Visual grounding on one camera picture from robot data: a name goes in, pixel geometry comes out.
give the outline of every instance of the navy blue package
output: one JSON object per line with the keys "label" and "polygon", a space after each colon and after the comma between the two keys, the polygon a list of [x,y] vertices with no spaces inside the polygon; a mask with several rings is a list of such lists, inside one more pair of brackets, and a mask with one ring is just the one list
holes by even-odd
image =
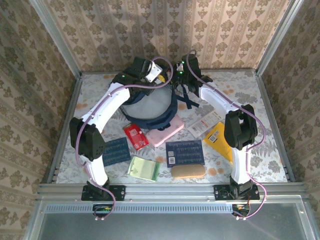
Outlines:
{"label": "navy blue package", "polygon": [[168,168],[176,165],[205,164],[201,140],[170,141],[165,143]]}
{"label": "navy blue package", "polygon": [[102,160],[105,167],[131,160],[127,138],[108,141],[102,154]]}

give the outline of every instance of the brown sponge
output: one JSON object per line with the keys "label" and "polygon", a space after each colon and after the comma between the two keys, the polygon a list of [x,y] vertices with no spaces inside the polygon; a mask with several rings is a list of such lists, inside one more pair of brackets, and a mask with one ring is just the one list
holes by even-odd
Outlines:
{"label": "brown sponge", "polygon": [[202,178],[206,174],[206,169],[201,164],[173,166],[171,175],[175,179]]}

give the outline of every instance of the pink sponge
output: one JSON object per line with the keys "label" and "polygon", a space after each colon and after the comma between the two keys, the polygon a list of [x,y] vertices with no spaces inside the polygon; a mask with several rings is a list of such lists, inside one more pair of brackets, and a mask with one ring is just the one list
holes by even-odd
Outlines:
{"label": "pink sponge", "polygon": [[181,129],[183,129],[184,126],[185,123],[182,121],[182,119],[178,115],[175,115],[170,121],[170,127],[166,128],[163,131],[153,129],[149,131],[145,136],[149,140],[149,143],[151,143],[155,147],[159,147],[165,142],[165,140],[169,139]]}

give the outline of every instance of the black mounting plate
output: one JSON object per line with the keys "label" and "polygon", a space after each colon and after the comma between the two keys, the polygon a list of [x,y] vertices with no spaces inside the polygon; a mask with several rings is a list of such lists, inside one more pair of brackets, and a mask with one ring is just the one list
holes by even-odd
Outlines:
{"label": "black mounting plate", "polygon": [[213,193],[216,201],[226,201],[226,200],[248,200],[248,195],[250,200],[260,200],[259,190],[257,185],[253,184],[252,189],[247,191],[244,196],[240,199],[233,199],[230,193],[229,184],[219,184],[213,186]]}
{"label": "black mounting plate", "polygon": [[[124,201],[126,196],[126,186],[125,185],[110,185],[109,191],[113,193],[116,201]],[[108,195],[106,199],[101,199],[97,197],[95,192],[88,187],[88,185],[83,186],[82,201],[112,201],[112,197]]]}

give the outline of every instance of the aluminum frame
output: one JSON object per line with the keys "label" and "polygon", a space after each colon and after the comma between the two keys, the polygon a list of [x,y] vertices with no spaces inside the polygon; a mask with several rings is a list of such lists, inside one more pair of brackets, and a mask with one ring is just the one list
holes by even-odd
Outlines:
{"label": "aluminum frame", "polygon": [[56,23],[52,17],[50,10],[47,8],[46,4],[42,0],[30,0],[30,3],[34,7],[36,13],[39,15],[41,22],[43,23],[45,29],[49,32],[52,40],[59,49],[59,52],[63,56],[66,64],[69,66],[71,72],[76,79],[80,79],[81,71],[74,59],[67,43],[63,39],[63,35],[60,33],[56,26]]}
{"label": "aluminum frame", "polygon": [[83,82],[82,79],[79,79],[75,82],[72,97],[70,100],[68,110],[65,115],[65,120],[61,130],[61,135],[59,137],[58,145],[56,146],[56,151],[54,153],[52,164],[49,171],[46,172],[46,174],[44,175],[42,179],[42,183],[51,184],[53,182],[57,167],[60,166],[62,157],[64,155],[64,151],[66,148],[67,139],[69,136],[69,122],[71,118],[74,116],[74,112],[78,102],[78,97],[81,91],[82,82]]}
{"label": "aluminum frame", "polygon": [[288,8],[286,9],[283,17],[279,25],[277,26],[273,37],[271,38],[266,50],[259,61],[259,64],[256,68],[258,75],[261,75],[266,70],[271,58],[275,54],[277,48],[279,47],[281,41],[285,37],[291,23],[293,22],[297,12],[299,11],[300,7],[302,6],[304,0],[291,0]]}
{"label": "aluminum frame", "polygon": [[259,90],[260,90],[260,93],[261,93],[261,97],[262,97],[262,101],[263,101],[264,108],[265,108],[265,111],[266,111],[266,115],[267,115],[267,117],[269,119],[269,122],[270,122],[270,126],[271,126],[271,129],[272,129],[272,133],[273,133],[273,136],[274,136],[275,144],[277,146],[280,158],[283,160],[283,162],[285,164],[285,167],[286,167],[286,170],[287,170],[287,174],[289,175],[290,180],[292,182],[294,182],[295,181],[295,176],[294,176],[294,173],[292,171],[292,168],[291,168],[291,165],[290,165],[290,162],[289,162],[289,159],[288,159],[288,155],[287,155],[287,152],[286,152],[286,149],[285,149],[284,142],[283,142],[283,140],[281,138],[281,135],[280,135],[280,131],[279,131],[279,128],[278,128],[278,125],[277,125],[277,121],[276,121],[274,112],[272,110],[271,103],[269,101],[267,90],[265,88],[265,84],[263,82],[262,76],[255,72],[255,78],[256,78],[256,81],[258,83],[258,87],[259,87]]}
{"label": "aluminum frame", "polygon": [[[221,204],[246,203],[246,201],[215,201],[213,185],[221,183],[194,183],[194,184],[126,184],[126,196],[124,202],[129,206],[148,206],[161,204],[196,204],[197,206],[214,206]],[[77,184],[41,184],[38,190],[34,213],[29,222],[29,228],[25,235],[26,240],[36,240],[46,214],[48,205],[69,204],[103,204],[111,202],[81,201],[83,183]],[[265,204],[295,203],[299,217],[308,240],[317,239],[319,230],[315,222],[310,205],[307,203],[308,195],[301,182],[290,183],[264,183],[268,192]],[[260,201],[264,191],[259,188]]]}

